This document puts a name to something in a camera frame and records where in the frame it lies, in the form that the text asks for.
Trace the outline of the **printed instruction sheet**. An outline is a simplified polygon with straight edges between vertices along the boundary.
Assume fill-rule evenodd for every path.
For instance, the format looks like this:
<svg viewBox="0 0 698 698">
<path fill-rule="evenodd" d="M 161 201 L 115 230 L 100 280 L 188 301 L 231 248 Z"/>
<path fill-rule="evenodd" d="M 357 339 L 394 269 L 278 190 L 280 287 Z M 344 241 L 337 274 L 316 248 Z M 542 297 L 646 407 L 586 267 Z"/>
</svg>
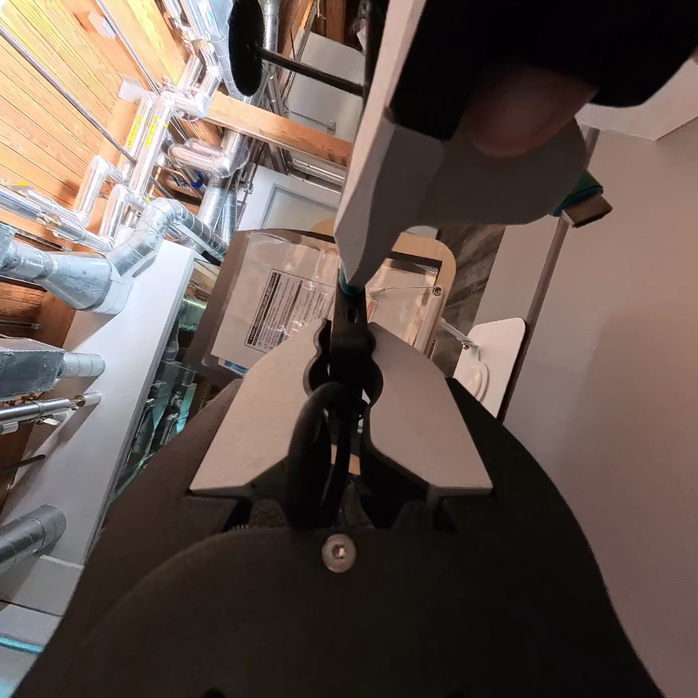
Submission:
<svg viewBox="0 0 698 698">
<path fill-rule="evenodd" d="M 340 263 L 326 235 L 249 230 L 241 231 L 241 241 L 211 354 L 222 368 L 244 375 L 308 324 L 332 319 Z M 440 270 L 440 260 L 393 252 L 366 284 L 368 321 L 415 345 Z"/>
</svg>

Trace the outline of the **black fuzzy disc on rod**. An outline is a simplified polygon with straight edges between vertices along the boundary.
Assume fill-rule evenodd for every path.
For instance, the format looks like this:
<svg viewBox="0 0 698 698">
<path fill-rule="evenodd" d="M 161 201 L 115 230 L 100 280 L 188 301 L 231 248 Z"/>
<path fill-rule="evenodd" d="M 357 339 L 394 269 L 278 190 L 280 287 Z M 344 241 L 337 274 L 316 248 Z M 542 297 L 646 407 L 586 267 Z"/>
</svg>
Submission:
<svg viewBox="0 0 698 698">
<path fill-rule="evenodd" d="M 364 88 L 342 77 L 284 57 L 265 47 L 266 23 L 258 1 L 234 1 L 229 18 L 229 55 L 232 79 L 246 97 L 255 95 L 263 82 L 265 64 L 284 68 L 342 92 L 362 97 Z"/>
</svg>

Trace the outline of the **grey metal table leg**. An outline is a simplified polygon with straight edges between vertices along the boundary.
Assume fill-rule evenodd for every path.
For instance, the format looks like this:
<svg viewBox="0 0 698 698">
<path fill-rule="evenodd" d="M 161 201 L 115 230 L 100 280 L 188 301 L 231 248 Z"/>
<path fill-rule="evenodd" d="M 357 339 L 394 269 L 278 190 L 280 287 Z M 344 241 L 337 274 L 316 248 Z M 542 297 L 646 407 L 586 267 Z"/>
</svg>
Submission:
<svg viewBox="0 0 698 698">
<path fill-rule="evenodd" d="M 563 244 L 570 228 L 570 223 L 564 219 L 563 215 L 557 217 L 557 222 L 554 230 L 554 234 L 549 245 L 545 261 L 542 266 L 542 271 L 540 272 L 539 280 L 535 288 L 535 292 L 528 309 L 528 313 L 525 318 L 526 333 L 523 337 L 519 354 L 517 355 L 517 360 L 514 363 L 510 381 L 508 387 L 505 391 L 505 395 L 502 398 L 502 404 L 498 412 L 498 420 L 504 422 L 505 417 L 508 412 L 514 391 L 517 386 L 517 381 L 524 367 L 524 362 L 530 347 L 533 335 L 537 326 L 537 321 L 539 319 L 543 304 L 545 302 L 546 293 L 549 289 L 549 285 L 554 275 L 555 267 L 558 258 L 561 254 Z"/>
</svg>

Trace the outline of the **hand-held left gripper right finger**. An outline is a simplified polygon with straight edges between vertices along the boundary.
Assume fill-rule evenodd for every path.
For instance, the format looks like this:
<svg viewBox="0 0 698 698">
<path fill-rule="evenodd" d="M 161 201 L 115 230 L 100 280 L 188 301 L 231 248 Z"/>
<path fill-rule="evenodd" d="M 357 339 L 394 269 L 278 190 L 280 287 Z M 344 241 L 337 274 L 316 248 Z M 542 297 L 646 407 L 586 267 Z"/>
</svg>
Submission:
<svg viewBox="0 0 698 698">
<path fill-rule="evenodd" d="M 484 496 L 493 484 L 441 370 L 371 322 L 382 380 L 364 418 L 364 443 L 430 496 Z"/>
</svg>

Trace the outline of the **black HDMI switch box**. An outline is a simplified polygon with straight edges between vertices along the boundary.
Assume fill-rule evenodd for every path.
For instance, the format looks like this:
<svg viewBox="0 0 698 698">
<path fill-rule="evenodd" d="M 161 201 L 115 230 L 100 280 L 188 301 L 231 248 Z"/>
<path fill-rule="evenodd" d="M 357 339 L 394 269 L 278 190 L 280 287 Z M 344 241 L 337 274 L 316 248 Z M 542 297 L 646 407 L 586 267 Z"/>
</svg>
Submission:
<svg viewBox="0 0 698 698">
<path fill-rule="evenodd" d="M 382 389 L 372 358 L 376 346 L 367 319 L 365 290 L 346 293 L 338 281 L 332 319 L 313 339 L 318 355 L 303 375 L 310 390 L 282 463 L 281 506 L 290 528 L 373 530 L 370 514 L 380 504 L 364 475 L 350 473 L 376 464 L 371 451 L 370 411 Z"/>
</svg>

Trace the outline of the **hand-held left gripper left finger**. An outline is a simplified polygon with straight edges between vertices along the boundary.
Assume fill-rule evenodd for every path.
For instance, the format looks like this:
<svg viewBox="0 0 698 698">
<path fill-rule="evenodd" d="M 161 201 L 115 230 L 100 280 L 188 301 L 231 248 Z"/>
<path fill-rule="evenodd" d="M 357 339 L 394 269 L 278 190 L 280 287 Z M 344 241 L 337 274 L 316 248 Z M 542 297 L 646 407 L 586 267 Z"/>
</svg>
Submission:
<svg viewBox="0 0 698 698">
<path fill-rule="evenodd" d="M 327 319 L 312 321 L 248 371 L 192 479 L 192 494 L 251 496 L 284 460 L 328 325 Z"/>
</svg>

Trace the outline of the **wooden ceiling beam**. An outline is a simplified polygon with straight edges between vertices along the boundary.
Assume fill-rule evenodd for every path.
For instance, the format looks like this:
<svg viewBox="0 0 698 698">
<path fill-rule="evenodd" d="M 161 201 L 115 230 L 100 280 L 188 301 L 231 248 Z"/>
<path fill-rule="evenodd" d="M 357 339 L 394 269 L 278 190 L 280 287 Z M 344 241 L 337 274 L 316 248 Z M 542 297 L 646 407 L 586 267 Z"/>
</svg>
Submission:
<svg viewBox="0 0 698 698">
<path fill-rule="evenodd" d="M 204 120 L 347 169 L 352 145 L 266 109 L 215 92 Z"/>
</svg>

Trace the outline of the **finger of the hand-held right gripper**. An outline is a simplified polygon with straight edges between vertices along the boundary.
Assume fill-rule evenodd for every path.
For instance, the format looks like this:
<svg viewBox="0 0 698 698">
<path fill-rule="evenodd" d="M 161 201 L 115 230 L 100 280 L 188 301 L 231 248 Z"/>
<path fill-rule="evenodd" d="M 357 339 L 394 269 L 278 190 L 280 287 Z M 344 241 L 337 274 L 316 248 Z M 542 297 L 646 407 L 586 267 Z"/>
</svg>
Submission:
<svg viewBox="0 0 698 698">
<path fill-rule="evenodd" d="M 586 160 L 575 119 L 542 146 L 508 159 L 482 153 L 461 129 L 448 141 L 426 141 L 440 159 L 407 226 L 534 222 L 572 191 Z"/>
<path fill-rule="evenodd" d="M 389 2 L 335 221 L 342 286 L 365 286 L 399 235 L 417 224 L 441 166 L 441 141 L 401 126 L 390 110 L 425 7 L 426 1 Z"/>
</svg>

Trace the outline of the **black sign board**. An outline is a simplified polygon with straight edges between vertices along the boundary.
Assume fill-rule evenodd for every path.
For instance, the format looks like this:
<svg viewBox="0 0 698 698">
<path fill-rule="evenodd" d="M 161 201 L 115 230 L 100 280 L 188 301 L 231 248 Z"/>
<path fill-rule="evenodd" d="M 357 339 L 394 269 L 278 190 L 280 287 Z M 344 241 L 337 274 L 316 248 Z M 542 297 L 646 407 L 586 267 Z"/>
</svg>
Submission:
<svg viewBox="0 0 698 698">
<path fill-rule="evenodd" d="M 213 353 L 213 345 L 218 336 L 219 329 L 226 307 L 242 266 L 251 230 L 239 230 L 232 235 L 232 242 L 222 266 L 218 269 L 218 276 L 214 283 L 210 298 L 206 303 L 206 309 L 186 353 L 186 362 L 193 367 L 197 374 L 203 376 L 217 389 L 223 389 L 232 380 L 241 377 L 236 369 L 227 368 L 218 364 L 219 357 Z M 388 255 L 388 260 L 409 262 L 430 269 L 429 260 L 412 257 L 404 254 L 393 253 Z"/>
</svg>

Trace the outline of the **person's right hand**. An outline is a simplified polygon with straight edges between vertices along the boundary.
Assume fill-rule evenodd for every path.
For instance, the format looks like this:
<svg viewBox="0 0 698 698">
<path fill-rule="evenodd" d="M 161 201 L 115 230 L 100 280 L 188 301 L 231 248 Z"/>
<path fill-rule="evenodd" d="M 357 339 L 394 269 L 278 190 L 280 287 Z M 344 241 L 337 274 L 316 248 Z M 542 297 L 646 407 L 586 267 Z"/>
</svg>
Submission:
<svg viewBox="0 0 698 698">
<path fill-rule="evenodd" d="M 484 71 L 466 106 L 465 129 L 487 156 L 522 156 L 550 141 L 597 91 L 592 84 L 546 68 L 494 65 Z"/>
</svg>

